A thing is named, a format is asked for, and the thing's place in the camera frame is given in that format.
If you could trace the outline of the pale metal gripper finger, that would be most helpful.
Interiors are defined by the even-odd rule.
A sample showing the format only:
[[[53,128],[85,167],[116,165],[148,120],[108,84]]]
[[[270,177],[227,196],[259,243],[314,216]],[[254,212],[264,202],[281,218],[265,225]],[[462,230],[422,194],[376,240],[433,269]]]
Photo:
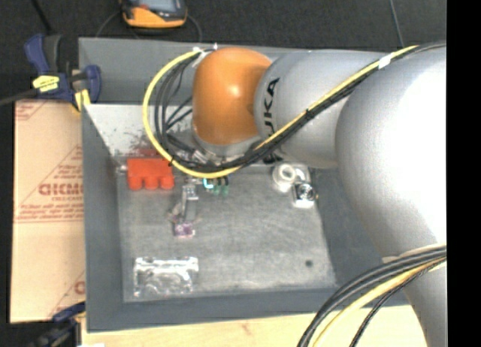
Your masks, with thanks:
[[[169,211],[168,211],[168,221],[173,225],[179,225],[184,222],[184,215],[183,215],[183,203],[181,201],[177,202]]]
[[[199,196],[194,184],[185,184],[182,188],[182,224],[191,225],[197,216]]]

